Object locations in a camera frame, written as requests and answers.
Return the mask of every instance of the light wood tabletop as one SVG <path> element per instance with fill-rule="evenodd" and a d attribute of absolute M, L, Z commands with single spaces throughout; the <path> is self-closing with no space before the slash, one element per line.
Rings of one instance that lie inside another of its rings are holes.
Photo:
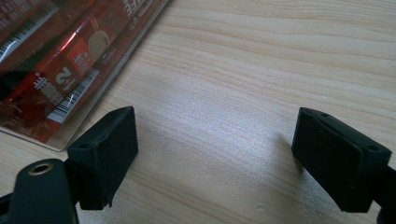
<path fill-rule="evenodd" d="M 293 158 L 299 107 L 396 152 L 396 2 L 174 0 L 78 134 L 133 105 L 139 154 L 81 223 L 375 223 Z M 55 152 L 0 133 L 0 196 Z M 396 168 L 392 156 L 389 166 Z"/>

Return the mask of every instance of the black clamp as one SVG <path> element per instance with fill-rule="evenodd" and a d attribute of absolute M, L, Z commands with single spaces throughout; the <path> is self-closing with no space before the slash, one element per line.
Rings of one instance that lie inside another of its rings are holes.
<path fill-rule="evenodd" d="M 65 162 L 37 161 L 17 176 L 14 192 L 0 199 L 0 224 L 78 223 L 83 210 L 102 210 L 137 155 L 134 108 L 112 111 L 67 149 Z"/>
<path fill-rule="evenodd" d="M 342 211 L 381 207 L 377 223 L 396 223 L 396 172 L 391 151 L 320 111 L 300 108 L 292 152 Z"/>

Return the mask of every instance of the barcode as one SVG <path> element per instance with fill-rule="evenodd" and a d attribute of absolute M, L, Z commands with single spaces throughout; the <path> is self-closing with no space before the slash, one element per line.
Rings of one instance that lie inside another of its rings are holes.
<path fill-rule="evenodd" d="M 58 10 L 59 8 L 51 1 L 39 8 L 32 17 L 25 21 L 0 46 L 0 63 Z"/>
<path fill-rule="evenodd" d="M 84 95 L 85 91 L 91 86 L 98 74 L 99 71 L 92 68 L 82 82 L 47 116 L 47 119 L 55 120 L 61 124 L 64 123 L 64 120 L 69 116 L 70 112 Z"/>

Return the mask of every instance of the clear plastic packaging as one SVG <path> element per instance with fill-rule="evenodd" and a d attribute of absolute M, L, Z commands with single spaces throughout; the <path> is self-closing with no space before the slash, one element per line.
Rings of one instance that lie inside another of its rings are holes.
<path fill-rule="evenodd" d="M 0 44 L 0 130 L 62 150 L 167 0 L 8 2 L 36 4 Z"/>

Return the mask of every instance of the red product packaging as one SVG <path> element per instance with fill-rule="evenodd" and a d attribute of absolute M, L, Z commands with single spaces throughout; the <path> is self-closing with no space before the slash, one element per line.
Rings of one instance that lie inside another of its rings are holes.
<path fill-rule="evenodd" d="M 2 0 L 0 2 L 0 42 L 28 19 L 44 0 Z"/>
<path fill-rule="evenodd" d="M 160 0 L 147 0 L 128 24 L 127 29 L 106 51 L 105 56 L 90 69 L 82 82 L 47 116 L 44 122 L 38 123 L 29 130 L 30 136 L 46 143 L 62 124 L 106 82 L 113 67 L 125 55 L 128 46 L 142 35 L 146 24 L 152 19 L 154 12 L 160 9 L 160 6 Z"/>
<path fill-rule="evenodd" d="M 0 45 L 0 71 L 7 72 L 66 31 L 95 0 L 45 1 Z"/>
<path fill-rule="evenodd" d="M 124 29 L 143 0 L 98 0 L 0 105 L 8 128 L 31 128 L 58 105 Z"/>

